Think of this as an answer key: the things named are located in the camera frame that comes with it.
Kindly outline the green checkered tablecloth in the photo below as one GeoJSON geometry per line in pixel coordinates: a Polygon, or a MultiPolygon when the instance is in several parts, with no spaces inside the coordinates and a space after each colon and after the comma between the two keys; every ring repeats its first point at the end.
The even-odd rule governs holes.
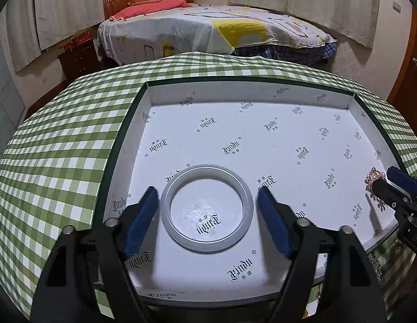
{"type": "Polygon", "coordinates": [[[417,137],[393,106],[353,80],[287,61],[188,52],[79,77],[22,123],[0,160],[0,286],[28,318],[40,273],[67,224],[92,224],[103,171],[132,101],[149,81],[266,77],[356,93],[417,177],[417,137]]]}

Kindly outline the rose gold flower jewelry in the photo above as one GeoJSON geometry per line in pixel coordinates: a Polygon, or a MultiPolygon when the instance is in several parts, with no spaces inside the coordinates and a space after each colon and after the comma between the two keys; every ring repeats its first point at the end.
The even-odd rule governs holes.
{"type": "Polygon", "coordinates": [[[370,198],[377,202],[379,210],[384,212],[386,210],[385,202],[383,202],[379,197],[376,197],[373,191],[373,183],[379,179],[386,181],[387,179],[385,173],[377,170],[375,167],[372,167],[368,175],[365,177],[366,191],[369,193],[370,198]]]}

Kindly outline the bed with patterned sheet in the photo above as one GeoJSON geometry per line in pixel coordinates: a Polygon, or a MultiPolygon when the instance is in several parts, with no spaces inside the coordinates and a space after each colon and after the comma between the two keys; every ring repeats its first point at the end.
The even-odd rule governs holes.
{"type": "Polygon", "coordinates": [[[131,17],[117,14],[101,23],[97,37],[107,57],[119,65],[204,52],[309,66],[337,52],[334,37],[303,20],[228,5],[192,4],[131,17]]]}

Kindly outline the dark wooden nightstand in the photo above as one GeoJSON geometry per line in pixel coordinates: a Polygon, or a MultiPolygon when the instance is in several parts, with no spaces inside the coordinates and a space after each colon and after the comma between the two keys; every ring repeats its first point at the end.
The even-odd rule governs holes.
{"type": "Polygon", "coordinates": [[[80,44],[67,44],[57,58],[68,82],[101,70],[93,39],[84,40],[80,44]]]}

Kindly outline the red pillow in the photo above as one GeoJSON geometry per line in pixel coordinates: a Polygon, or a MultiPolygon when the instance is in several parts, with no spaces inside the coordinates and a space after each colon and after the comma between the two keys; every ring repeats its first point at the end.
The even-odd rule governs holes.
{"type": "Polygon", "coordinates": [[[145,4],[138,4],[124,8],[115,15],[109,17],[109,20],[126,20],[130,17],[139,15],[147,15],[154,12],[161,12],[164,10],[175,9],[179,7],[191,7],[191,4],[185,0],[161,0],[159,2],[151,2],[145,4]]]}

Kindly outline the green white-lined tray box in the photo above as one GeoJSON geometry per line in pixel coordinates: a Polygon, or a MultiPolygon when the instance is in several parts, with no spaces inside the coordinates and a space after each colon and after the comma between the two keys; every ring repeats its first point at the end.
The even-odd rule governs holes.
{"type": "Polygon", "coordinates": [[[274,298],[289,261],[273,245],[257,195],[275,199],[316,226],[353,229],[373,250],[397,227],[366,191],[372,167],[400,165],[387,132],[356,93],[283,80],[210,78],[147,82],[132,103],[108,158],[94,213],[118,217],[154,187],[159,208],[140,251],[127,263],[140,298],[154,305],[221,306],[274,298]],[[160,217],[167,183],[191,166],[234,171],[254,202],[249,230],[229,249],[192,252],[160,217]]]}

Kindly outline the white jade bangle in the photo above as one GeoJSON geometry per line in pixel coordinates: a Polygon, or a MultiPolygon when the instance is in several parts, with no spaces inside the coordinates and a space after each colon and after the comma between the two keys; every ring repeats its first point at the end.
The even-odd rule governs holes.
{"type": "Polygon", "coordinates": [[[254,214],[247,184],[215,165],[186,168],[165,186],[160,217],[168,235],[192,252],[216,253],[245,236],[254,214]]]}

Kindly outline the red items on nightstand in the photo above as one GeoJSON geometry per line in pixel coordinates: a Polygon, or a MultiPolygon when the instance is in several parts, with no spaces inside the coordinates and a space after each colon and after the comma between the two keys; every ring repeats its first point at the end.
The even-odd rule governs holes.
{"type": "Polygon", "coordinates": [[[70,41],[60,45],[59,49],[63,49],[65,51],[73,50],[84,42],[90,40],[93,40],[90,28],[80,29],[73,34],[73,37],[70,39],[70,41]]]}

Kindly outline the left white curtain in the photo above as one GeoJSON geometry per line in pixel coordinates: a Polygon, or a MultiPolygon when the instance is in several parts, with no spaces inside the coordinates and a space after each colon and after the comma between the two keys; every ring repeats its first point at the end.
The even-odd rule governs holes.
{"type": "Polygon", "coordinates": [[[103,0],[9,0],[5,35],[15,72],[74,32],[103,21],[103,0]]]}

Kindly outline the brown wooden door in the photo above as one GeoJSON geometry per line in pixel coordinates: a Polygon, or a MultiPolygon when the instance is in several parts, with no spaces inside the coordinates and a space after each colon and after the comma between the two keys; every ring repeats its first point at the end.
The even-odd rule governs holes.
{"type": "Polygon", "coordinates": [[[417,10],[412,8],[411,30],[405,56],[388,102],[403,116],[417,114],[417,10]]]}

